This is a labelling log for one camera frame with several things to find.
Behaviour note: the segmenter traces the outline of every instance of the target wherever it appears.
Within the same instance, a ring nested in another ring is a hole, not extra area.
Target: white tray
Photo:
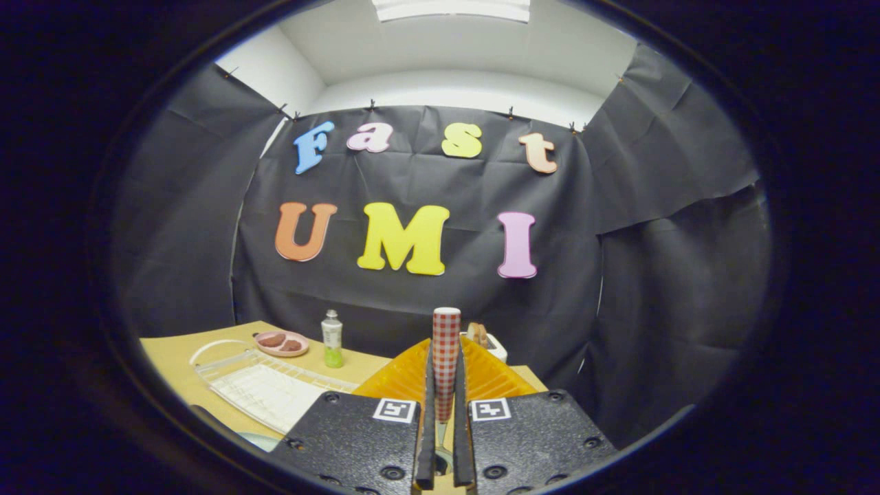
[[[244,341],[216,341],[198,350],[190,364],[205,349],[216,344]],[[255,348],[206,365],[194,365],[195,372],[226,402],[265,426],[286,434],[315,399],[327,390],[351,393],[355,383],[336,380],[299,366],[285,363]]]

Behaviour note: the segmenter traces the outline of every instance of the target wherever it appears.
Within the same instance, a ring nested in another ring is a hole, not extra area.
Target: ceiling light
[[[372,0],[380,22],[436,15],[473,15],[529,22],[531,0]]]

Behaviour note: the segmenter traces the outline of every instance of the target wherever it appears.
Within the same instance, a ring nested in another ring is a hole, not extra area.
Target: pink plate
[[[284,335],[284,341],[278,345],[267,347],[266,345],[260,344],[261,340],[279,335]],[[273,356],[278,356],[279,358],[293,358],[294,356],[305,354],[305,352],[309,350],[309,339],[299,335],[298,333],[289,332],[287,330],[273,330],[271,332],[263,332],[261,334],[253,336],[253,340],[254,342],[256,342],[257,347],[261,351],[267,354],[271,354]],[[282,351],[282,347],[284,347],[284,345],[290,341],[299,342],[302,347],[300,347],[297,351]]]

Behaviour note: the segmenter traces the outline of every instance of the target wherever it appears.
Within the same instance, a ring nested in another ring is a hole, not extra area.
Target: plastic bottle
[[[342,367],[342,322],[333,309],[327,310],[321,330],[324,332],[324,364],[331,368]]]

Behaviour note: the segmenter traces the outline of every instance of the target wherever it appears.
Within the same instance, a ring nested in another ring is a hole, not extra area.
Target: green liquid
[[[324,364],[331,368],[342,367],[342,349],[324,348]]]

